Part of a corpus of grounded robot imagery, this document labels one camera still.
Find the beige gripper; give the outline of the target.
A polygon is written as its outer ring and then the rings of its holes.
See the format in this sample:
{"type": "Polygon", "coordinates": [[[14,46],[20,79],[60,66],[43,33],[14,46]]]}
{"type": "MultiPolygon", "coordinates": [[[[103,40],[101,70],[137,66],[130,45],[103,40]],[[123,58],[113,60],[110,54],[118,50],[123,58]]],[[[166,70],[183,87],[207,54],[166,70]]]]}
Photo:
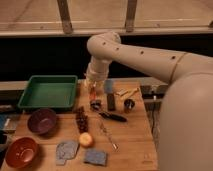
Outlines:
{"type": "Polygon", "coordinates": [[[86,70],[86,79],[84,80],[84,86],[87,90],[93,87],[93,82],[95,84],[95,91],[97,95],[102,95],[104,93],[104,80],[108,77],[109,66],[108,65],[93,65],[88,64],[86,70]]]}

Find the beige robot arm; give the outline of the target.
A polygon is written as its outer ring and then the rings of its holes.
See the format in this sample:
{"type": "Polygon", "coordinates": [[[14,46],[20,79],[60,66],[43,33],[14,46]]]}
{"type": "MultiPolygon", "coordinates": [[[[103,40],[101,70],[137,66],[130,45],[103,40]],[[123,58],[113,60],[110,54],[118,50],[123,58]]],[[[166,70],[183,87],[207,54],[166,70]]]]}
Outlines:
{"type": "Polygon", "coordinates": [[[115,32],[87,40],[86,79],[104,81],[115,61],[167,86],[159,111],[160,171],[213,171],[213,57],[125,45],[115,32]]]}

